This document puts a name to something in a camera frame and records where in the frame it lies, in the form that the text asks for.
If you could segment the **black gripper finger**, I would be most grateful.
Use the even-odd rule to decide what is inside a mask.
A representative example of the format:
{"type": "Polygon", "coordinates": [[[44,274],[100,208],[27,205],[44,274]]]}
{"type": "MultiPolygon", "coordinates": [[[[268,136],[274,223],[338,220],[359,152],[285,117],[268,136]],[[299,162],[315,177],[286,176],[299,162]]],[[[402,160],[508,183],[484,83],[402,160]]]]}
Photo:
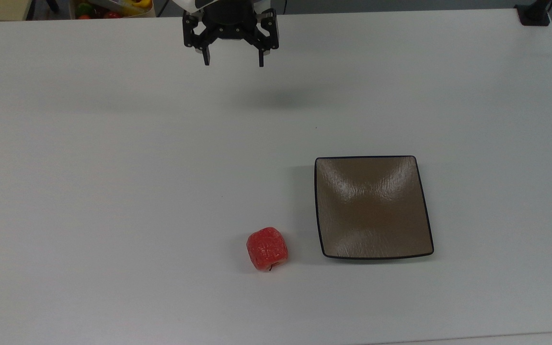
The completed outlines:
{"type": "Polygon", "coordinates": [[[198,17],[193,13],[183,13],[183,39],[184,45],[194,48],[201,53],[204,65],[210,65],[209,45],[215,41],[214,27],[207,26],[202,33],[195,33],[195,29],[202,23],[201,15],[198,17]]]}
{"type": "Polygon", "coordinates": [[[248,29],[248,43],[258,50],[259,67],[263,67],[265,56],[279,48],[277,12],[267,9],[256,14],[251,20],[252,29],[248,29]]]}

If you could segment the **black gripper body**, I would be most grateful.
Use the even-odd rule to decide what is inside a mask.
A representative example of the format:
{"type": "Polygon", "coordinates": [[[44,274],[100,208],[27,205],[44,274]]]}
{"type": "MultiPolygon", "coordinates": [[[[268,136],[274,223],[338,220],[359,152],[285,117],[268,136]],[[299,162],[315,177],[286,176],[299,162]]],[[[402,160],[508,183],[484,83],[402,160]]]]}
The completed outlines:
{"type": "Polygon", "coordinates": [[[202,38],[258,41],[258,20],[251,0],[217,0],[202,13],[202,38]]]}

